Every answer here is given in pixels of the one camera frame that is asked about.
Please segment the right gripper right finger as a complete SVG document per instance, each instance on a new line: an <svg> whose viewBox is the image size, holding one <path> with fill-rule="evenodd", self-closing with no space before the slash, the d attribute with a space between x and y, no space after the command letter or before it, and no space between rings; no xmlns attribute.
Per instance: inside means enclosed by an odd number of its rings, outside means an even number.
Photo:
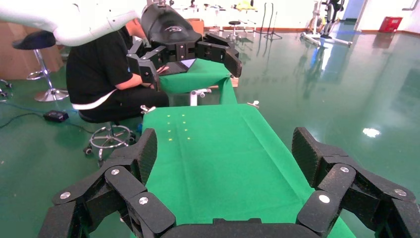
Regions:
<svg viewBox="0 0 420 238"><path fill-rule="evenodd" d="M292 155L314 189L296 223L327 237L340 213L353 213L377 238L417 238L420 206L407 188L362 168L344 150L293 132Z"/></svg>

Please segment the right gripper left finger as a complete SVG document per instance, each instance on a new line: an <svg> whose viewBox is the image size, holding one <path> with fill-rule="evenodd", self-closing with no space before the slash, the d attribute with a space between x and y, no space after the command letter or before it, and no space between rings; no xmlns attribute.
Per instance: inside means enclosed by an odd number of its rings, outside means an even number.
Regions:
<svg viewBox="0 0 420 238"><path fill-rule="evenodd" d="M99 170L59 191L38 236L87 238L113 213L138 238L159 238L174 228L174 214L146 188L157 143L155 130L148 128L134 145L114 150Z"/></svg>

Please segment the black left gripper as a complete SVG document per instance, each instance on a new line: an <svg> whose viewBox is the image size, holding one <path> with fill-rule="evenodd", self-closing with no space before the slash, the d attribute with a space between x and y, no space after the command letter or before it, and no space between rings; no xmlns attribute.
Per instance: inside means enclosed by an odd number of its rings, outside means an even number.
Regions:
<svg viewBox="0 0 420 238"><path fill-rule="evenodd" d="M213 33L202 37L168 5L146 6L141 26L151 46L141 39L134 40L126 57L130 71L156 91L160 89L158 69L174 61L199 58L222 63L236 78L242 74L243 65L233 42Z"/></svg>

